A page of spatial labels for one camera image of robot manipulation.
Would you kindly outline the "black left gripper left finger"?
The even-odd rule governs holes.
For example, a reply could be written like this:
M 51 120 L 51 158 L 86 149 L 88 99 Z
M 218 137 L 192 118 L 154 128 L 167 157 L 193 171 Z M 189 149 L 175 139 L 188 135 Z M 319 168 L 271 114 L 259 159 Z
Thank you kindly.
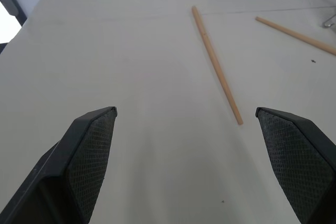
M 88 224 L 106 174 L 114 106 L 76 118 L 0 212 L 0 224 Z

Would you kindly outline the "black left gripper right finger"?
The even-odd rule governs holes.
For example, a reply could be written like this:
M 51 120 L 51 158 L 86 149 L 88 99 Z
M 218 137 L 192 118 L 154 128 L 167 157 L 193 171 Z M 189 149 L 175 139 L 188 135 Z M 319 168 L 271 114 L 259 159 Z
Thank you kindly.
M 274 175 L 301 224 L 336 224 L 336 145 L 309 119 L 258 107 Z

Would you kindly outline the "wooden chopstick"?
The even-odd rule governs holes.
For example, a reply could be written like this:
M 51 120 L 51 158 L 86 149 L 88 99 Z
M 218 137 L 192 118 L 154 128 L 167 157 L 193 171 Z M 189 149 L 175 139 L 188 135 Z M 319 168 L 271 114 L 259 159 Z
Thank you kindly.
M 304 34 L 298 33 L 296 31 L 291 30 L 289 28 L 286 28 L 284 26 L 280 26 L 280 25 L 278 25 L 276 23 L 273 23 L 273 22 L 271 22 L 269 20 L 266 20 L 266 19 L 258 17 L 258 16 L 255 17 L 255 20 L 258 21 L 258 22 L 260 22 L 260 23 L 262 23 L 262 24 L 265 24 L 265 25 L 267 25 L 267 26 L 269 26 L 269 27 L 271 27 L 273 29 L 276 29 L 276 30 L 278 30 L 278 31 L 280 31 L 280 32 L 282 32 L 284 34 L 287 34 L 287 35 L 289 35 L 289 36 L 291 36 L 291 37 L 293 37 L 295 39 L 303 41 L 306 44 L 312 45 L 313 47 L 316 47 L 316 48 L 318 48 L 318 49 L 320 49 L 322 51 L 325 51 L 325 52 L 327 52 L 329 54 L 332 54 L 332 55 L 336 56 L 336 48 L 334 48 L 334 47 L 332 47 L 332 46 L 330 46 L 330 45 L 328 45 L 328 44 L 326 44 L 324 42 L 321 42 L 321 41 L 318 41 L 316 39 L 310 38 L 310 37 L 308 37 L 308 36 L 306 36 Z
M 216 52 L 215 52 L 215 50 L 214 50 L 214 48 L 212 46 L 212 43 L 211 43 L 211 41 L 210 41 L 210 39 L 208 37 L 208 34 L 206 32 L 206 29 L 205 29 L 205 26 L 203 24 L 202 17 L 201 17 L 201 15 L 200 15 L 200 13 L 199 13 L 199 11 L 198 11 L 198 9 L 197 9 L 196 6 L 192 6 L 191 10 L 192 10 L 192 14 L 193 14 L 196 26 L 198 28 L 199 34 L 200 34 L 201 39 L 203 41 L 203 44 L 205 46 L 205 49 L 206 49 L 206 51 L 208 53 L 208 56 L 210 58 L 212 66 L 213 66 L 213 68 L 215 70 L 215 73 L 216 73 L 216 75 L 218 77 L 218 80 L 219 80 L 219 82 L 220 82 L 220 84 L 222 86 L 222 89 L 223 89 L 223 91 L 224 91 L 224 93 L 226 95 L 226 98 L 227 98 L 228 103 L 229 103 L 229 105 L 231 107 L 231 110 L 232 110 L 232 112 L 234 114 L 234 117 L 235 117 L 238 125 L 243 125 L 244 122 L 243 122 L 242 116 L 241 116 L 241 114 L 239 112 L 239 109 L 238 109 L 238 107 L 236 105 L 235 99 L 234 99 L 234 97 L 232 95 L 232 92 L 231 92 L 231 90 L 229 88 L 229 85 L 228 85 L 228 83 L 226 81 L 225 75 L 224 75 L 223 70 L 222 70 L 222 68 L 220 66 L 220 63 L 218 61 L 218 57 L 216 55 Z

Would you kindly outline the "silver metal spoon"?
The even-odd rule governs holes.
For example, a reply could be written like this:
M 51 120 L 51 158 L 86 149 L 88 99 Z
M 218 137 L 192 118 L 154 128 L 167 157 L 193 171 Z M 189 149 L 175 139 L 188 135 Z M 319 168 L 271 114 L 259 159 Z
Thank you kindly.
M 334 20 L 336 19 L 336 14 L 332 15 L 331 17 L 329 17 L 327 20 L 325 20 L 322 23 L 322 27 L 323 28 L 330 28 L 334 25 Z

